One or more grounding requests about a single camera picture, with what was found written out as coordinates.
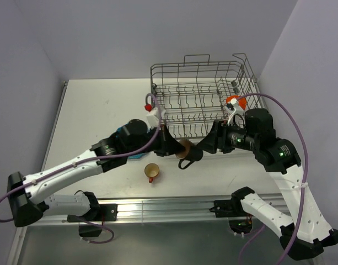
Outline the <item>dark brown mug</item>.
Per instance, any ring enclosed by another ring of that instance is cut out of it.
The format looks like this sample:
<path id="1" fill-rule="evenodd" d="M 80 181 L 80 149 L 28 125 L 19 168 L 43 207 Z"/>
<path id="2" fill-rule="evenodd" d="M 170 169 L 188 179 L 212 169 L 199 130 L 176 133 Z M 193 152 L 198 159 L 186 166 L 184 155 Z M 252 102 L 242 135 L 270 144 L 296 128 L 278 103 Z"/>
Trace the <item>dark brown mug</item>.
<path id="1" fill-rule="evenodd" d="M 189 140 L 180 140 L 179 143 L 184 147 L 183 151 L 176 153 L 176 158 L 179 159 L 178 168 L 185 170 L 194 162 L 200 161 L 203 158 L 203 151 Z"/>

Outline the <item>orange ceramic cup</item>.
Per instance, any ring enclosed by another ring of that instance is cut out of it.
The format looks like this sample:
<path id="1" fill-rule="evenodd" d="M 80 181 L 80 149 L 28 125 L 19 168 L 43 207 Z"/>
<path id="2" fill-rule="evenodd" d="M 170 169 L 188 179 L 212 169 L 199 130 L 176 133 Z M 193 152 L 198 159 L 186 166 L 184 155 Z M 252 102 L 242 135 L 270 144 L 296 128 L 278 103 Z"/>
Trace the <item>orange ceramic cup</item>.
<path id="1" fill-rule="evenodd" d="M 156 163 L 149 163 L 144 168 L 144 174 L 148 178 L 148 182 L 153 183 L 154 179 L 160 174 L 160 168 Z"/>

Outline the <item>orange bowl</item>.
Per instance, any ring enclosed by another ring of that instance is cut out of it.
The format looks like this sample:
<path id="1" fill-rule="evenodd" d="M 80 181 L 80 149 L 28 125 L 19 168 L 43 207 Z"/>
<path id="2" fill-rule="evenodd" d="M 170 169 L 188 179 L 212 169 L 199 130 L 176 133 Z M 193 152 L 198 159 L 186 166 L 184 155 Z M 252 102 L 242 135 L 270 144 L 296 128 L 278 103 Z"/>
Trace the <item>orange bowl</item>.
<path id="1" fill-rule="evenodd" d="M 232 96 L 229 96 L 227 99 L 226 99 L 226 103 L 229 103 L 232 99 L 238 99 L 239 96 L 238 95 L 232 95 Z M 240 100 L 238 100 L 239 102 L 239 105 L 240 107 L 242 108 L 242 110 L 245 110 L 246 109 L 246 105 L 247 105 L 247 101 L 245 98 L 242 98 Z"/>

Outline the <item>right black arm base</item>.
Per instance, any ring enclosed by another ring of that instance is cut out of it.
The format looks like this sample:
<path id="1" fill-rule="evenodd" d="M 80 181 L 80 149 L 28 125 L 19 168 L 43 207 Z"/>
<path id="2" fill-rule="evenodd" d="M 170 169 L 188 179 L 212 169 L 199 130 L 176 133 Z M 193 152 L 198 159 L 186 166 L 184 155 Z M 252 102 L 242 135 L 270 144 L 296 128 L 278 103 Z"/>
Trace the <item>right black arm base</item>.
<path id="1" fill-rule="evenodd" d="M 215 200 L 213 207 L 209 208 L 209 212 L 214 213 L 216 218 L 234 218 L 240 216 L 233 208 L 230 200 Z"/>

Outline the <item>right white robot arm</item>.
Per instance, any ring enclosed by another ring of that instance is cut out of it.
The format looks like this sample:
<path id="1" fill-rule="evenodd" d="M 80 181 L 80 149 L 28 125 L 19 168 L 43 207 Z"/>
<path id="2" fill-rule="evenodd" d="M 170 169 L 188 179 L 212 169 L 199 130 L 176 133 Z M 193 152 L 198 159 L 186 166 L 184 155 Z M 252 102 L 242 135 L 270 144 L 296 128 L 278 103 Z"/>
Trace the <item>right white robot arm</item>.
<path id="1" fill-rule="evenodd" d="M 244 118 L 244 128 L 223 120 L 214 121 L 198 147 L 211 154 L 230 153 L 234 149 L 251 151 L 276 183 L 290 214 L 275 209 L 249 187 L 232 194 L 232 212 L 248 213 L 259 219 L 278 236 L 284 249 L 295 232 L 288 255 L 296 261 L 314 258 L 325 247 L 338 244 L 338 230 L 325 220 L 309 187 L 302 183 L 304 169 L 295 146 L 276 137 L 272 115 L 264 108 L 250 109 Z"/>

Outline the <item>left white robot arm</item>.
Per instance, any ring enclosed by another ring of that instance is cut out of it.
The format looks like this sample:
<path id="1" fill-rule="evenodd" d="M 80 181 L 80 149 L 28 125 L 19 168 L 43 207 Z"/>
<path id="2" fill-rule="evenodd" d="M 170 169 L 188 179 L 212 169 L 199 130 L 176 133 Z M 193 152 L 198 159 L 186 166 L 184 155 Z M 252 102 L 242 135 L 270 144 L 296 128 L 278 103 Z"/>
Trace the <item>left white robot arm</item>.
<path id="1" fill-rule="evenodd" d="M 100 205 L 92 192 L 79 195 L 56 195 L 56 192 L 125 165 L 128 157 L 138 153 L 154 152 L 165 157 L 183 150 L 183 145 L 171 136 L 166 125 L 149 129 L 142 120 L 130 120 L 63 164 L 26 176 L 12 173 L 7 186 L 12 220 L 16 227 L 31 225 L 47 215 L 74 215 L 94 220 L 99 216 Z"/>

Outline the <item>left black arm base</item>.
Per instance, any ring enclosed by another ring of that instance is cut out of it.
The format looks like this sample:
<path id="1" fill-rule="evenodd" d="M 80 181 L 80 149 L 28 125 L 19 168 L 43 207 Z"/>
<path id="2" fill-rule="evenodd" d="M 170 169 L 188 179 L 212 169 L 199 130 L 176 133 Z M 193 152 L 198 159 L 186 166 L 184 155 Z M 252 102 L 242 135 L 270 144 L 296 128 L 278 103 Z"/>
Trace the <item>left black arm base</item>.
<path id="1" fill-rule="evenodd" d="M 93 208 L 90 205 L 76 204 L 71 206 L 67 214 L 67 222 L 78 222 L 77 216 L 86 221 L 115 221 L 117 204 L 99 204 Z"/>

